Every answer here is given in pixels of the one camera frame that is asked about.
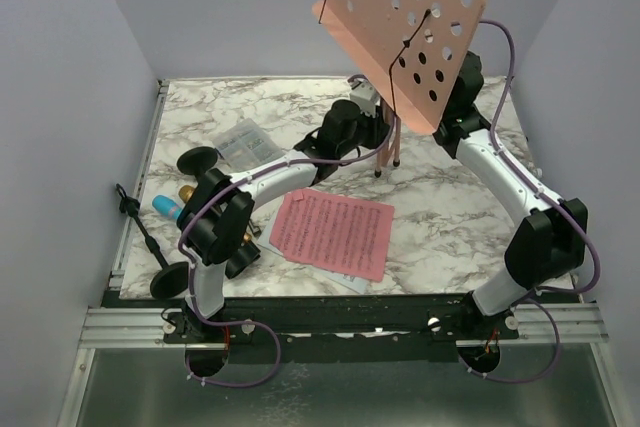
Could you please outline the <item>pink sheet music page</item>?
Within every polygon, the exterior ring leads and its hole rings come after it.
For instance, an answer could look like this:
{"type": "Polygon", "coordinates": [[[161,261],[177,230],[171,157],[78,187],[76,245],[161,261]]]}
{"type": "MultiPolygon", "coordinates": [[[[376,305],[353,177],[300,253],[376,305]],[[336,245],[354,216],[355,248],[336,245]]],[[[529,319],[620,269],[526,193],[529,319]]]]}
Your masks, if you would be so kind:
{"type": "Polygon", "coordinates": [[[285,195],[269,242],[285,259],[383,280],[395,208],[310,188],[285,195]]]}

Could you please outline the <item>pink music stand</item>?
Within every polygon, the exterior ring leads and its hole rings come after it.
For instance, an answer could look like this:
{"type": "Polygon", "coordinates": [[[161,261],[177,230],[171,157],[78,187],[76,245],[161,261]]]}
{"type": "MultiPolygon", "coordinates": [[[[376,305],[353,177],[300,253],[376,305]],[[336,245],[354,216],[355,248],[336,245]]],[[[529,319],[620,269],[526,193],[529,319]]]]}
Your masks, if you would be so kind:
{"type": "Polygon", "coordinates": [[[401,128],[431,135],[443,118],[486,0],[319,0],[317,21],[372,86],[394,104],[400,127],[376,166],[399,163],[401,128]]]}

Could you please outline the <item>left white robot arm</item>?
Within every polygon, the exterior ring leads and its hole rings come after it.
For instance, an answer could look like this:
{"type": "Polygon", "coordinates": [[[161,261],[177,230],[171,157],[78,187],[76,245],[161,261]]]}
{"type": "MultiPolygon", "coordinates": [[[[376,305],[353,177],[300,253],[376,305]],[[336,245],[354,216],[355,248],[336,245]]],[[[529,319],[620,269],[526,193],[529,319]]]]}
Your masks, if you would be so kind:
{"type": "Polygon", "coordinates": [[[186,304],[192,313],[187,329],[201,342],[214,340],[222,327],[224,270],[242,249],[254,210],[298,189],[312,187],[342,167],[379,154],[396,138],[399,118],[394,104],[377,92],[334,102],[322,125],[276,160],[226,175],[209,147],[183,154],[178,169],[197,186],[177,220],[179,251],[188,259],[186,304]]]}

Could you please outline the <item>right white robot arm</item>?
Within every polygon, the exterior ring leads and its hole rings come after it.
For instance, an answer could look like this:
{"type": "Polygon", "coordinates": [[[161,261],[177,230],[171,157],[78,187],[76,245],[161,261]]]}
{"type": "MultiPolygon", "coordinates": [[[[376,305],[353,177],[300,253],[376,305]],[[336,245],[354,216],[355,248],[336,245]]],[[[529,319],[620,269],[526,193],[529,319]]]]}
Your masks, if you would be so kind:
{"type": "Polygon", "coordinates": [[[481,69],[480,57],[468,52],[434,134],[451,158],[484,183],[516,226],[504,266],[471,292],[472,307],[460,314],[462,331],[474,339],[493,331],[495,315],[531,290],[583,264],[585,242],[575,228],[585,229],[588,220],[583,202],[546,189],[491,135],[490,122],[475,106],[484,84],[481,69]]]}

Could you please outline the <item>clear plastic compartment box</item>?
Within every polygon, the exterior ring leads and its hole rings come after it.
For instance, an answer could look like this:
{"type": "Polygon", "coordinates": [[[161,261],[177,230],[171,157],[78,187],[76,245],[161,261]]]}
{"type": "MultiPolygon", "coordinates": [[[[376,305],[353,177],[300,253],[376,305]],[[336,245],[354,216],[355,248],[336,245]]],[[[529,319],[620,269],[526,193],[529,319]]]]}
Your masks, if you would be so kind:
{"type": "Polygon", "coordinates": [[[267,132],[251,119],[245,119],[220,134],[214,146],[234,171],[251,170],[284,155],[267,132]]]}

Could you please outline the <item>white paper sheet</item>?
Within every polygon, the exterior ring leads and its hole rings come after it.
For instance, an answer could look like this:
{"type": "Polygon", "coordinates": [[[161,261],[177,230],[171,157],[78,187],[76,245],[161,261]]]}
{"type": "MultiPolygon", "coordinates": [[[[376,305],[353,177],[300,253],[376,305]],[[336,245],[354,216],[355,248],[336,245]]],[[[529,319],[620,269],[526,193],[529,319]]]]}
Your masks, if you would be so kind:
{"type": "MultiPolygon", "coordinates": [[[[267,232],[263,232],[260,237],[257,239],[257,245],[261,248],[261,249],[266,249],[276,255],[279,255],[280,257],[283,256],[282,252],[280,250],[278,250],[274,245],[272,245],[270,243],[270,241],[267,239],[267,232]]],[[[318,273],[322,276],[324,276],[325,278],[336,282],[348,289],[350,289],[353,292],[356,292],[358,294],[364,294],[366,291],[366,288],[369,285],[369,281],[363,278],[358,278],[358,277],[353,277],[353,276],[349,276],[346,274],[339,274],[339,273],[335,273],[335,272],[330,272],[321,268],[317,268],[317,267],[312,267],[312,270],[315,273],[318,273]]]]}

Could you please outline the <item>black desktop mic stand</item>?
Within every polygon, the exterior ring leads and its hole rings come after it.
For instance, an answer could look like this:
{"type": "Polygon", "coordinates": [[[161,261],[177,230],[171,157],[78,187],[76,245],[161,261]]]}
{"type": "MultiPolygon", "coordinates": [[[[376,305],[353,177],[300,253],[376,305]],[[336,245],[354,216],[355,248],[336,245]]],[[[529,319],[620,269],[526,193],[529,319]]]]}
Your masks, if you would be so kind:
{"type": "MultiPolygon", "coordinates": [[[[217,161],[217,151],[212,147],[193,148],[179,157],[178,170],[197,181],[191,199],[184,203],[176,221],[181,231],[211,198],[231,185],[230,177],[216,168],[217,161]]],[[[250,194],[231,190],[196,222],[184,245],[198,254],[204,265],[222,264],[227,278],[237,277],[260,256],[259,248],[247,233],[254,205],[250,194]]]]}

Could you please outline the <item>gold microphone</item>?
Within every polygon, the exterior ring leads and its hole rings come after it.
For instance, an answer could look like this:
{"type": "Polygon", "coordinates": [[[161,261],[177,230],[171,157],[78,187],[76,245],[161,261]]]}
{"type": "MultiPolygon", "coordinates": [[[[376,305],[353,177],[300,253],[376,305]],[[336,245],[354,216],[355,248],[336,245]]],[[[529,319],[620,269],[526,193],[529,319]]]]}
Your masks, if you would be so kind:
{"type": "Polygon", "coordinates": [[[193,193],[195,191],[195,188],[193,186],[190,185],[184,185],[179,189],[179,198],[184,202],[184,203],[188,203],[189,200],[191,199],[193,193]]]}

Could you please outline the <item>blue microphone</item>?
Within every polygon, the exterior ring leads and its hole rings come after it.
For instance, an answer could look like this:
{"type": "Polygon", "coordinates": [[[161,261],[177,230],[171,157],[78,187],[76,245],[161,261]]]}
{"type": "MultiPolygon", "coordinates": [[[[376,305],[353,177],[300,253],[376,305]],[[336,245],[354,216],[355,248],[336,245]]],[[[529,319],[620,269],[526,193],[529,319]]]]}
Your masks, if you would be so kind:
{"type": "Polygon", "coordinates": [[[157,195],[152,200],[152,207],[163,217],[177,221],[182,213],[182,207],[173,199],[157,195]]]}

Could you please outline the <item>black round-base mic stand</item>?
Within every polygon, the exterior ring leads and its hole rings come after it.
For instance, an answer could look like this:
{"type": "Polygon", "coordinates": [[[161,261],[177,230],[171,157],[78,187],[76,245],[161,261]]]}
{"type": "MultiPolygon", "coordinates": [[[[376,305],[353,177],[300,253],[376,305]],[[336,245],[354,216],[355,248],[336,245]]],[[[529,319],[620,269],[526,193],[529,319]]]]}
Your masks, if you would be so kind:
{"type": "Polygon", "coordinates": [[[158,242],[149,234],[139,217],[140,202],[129,196],[119,183],[115,184],[115,190],[120,197],[120,212],[126,214],[137,225],[144,238],[147,250],[160,266],[160,270],[154,275],[150,283],[151,296],[156,300],[168,300],[181,294],[188,286],[189,263],[186,261],[169,263],[164,257],[158,242]]]}

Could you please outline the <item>black mounting rail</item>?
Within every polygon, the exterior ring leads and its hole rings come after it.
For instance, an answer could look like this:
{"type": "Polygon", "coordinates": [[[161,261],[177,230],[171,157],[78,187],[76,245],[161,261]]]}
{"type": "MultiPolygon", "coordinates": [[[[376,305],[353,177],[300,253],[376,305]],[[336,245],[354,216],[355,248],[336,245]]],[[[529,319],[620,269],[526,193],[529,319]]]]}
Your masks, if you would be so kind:
{"type": "Polygon", "coordinates": [[[203,323],[185,303],[123,301],[108,293],[108,313],[123,326],[160,328],[154,347],[183,351],[199,372],[223,364],[454,362],[458,342],[491,348],[517,338],[509,312],[484,318],[461,294],[230,298],[203,323]]]}

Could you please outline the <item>aluminium frame rail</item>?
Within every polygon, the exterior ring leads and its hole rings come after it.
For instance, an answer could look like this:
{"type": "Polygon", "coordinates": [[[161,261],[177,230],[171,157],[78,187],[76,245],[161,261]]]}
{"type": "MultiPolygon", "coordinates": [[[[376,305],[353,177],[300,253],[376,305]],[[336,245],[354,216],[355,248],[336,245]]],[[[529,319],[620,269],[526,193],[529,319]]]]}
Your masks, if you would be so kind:
{"type": "Polygon", "coordinates": [[[84,349],[147,349],[164,345],[161,310],[154,308],[89,309],[81,330],[84,349]]]}

